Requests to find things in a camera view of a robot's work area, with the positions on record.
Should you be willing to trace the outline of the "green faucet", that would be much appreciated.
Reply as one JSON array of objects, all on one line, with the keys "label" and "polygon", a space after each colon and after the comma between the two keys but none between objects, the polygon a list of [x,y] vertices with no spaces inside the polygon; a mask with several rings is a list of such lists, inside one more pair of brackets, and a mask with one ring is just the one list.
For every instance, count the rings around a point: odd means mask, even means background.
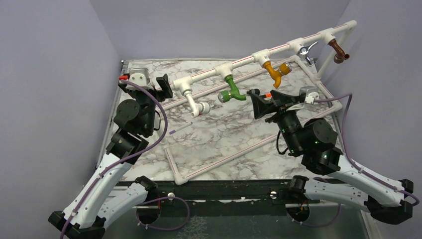
[{"label": "green faucet", "polygon": [[231,99],[235,99],[238,101],[245,101],[247,99],[246,95],[240,93],[232,75],[226,76],[224,80],[229,85],[230,90],[224,90],[218,93],[217,99],[221,103],[227,103]]}]

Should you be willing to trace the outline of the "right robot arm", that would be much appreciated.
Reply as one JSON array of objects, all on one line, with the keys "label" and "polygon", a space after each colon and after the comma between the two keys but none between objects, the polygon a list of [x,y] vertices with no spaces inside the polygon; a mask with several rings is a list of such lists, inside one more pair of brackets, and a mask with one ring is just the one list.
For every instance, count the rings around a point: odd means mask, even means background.
[{"label": "right robot arm", "polygon": [[313,88],[304,87],[297,96],[272,90],[269,96],[258,89],[247,92],[253,105],[255,119],[276,123],[286,143],[285,153],[301,157],[310,172],[329,176],[339,184],[325,183],[305,176],[294,176],[287,189],[288,198],[295,203],[311,200],[331,201],[354,206],[368,212],[380,222],[398,225],[413,216],[413,204],[406,200],[413,193],[408,179],[383,177],[352,160],[337,148],[338,134],[324,118],[301,123],[297,111],[304,105],[320,103]]}]

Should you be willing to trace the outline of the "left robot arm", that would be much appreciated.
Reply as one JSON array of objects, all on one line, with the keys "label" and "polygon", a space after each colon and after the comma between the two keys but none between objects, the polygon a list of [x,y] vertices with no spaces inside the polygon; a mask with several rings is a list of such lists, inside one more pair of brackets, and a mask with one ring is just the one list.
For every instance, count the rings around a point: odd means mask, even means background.
[{"label": "left robot arm", "polygon": [[156,200],[156,184],[146,176],[137,178],[117,197],[107,197],[140,156],[165,141],[168,118],[162,103],[173,97],[168,75],[151,83],[143,73],[126,73],[119,78],[120,89],[129,95],[115,110],[117,126],[102,159],[79,195],[62,211],[54,211],[49,222],[60,238],[100,239],[106,229],[136,204]]}]

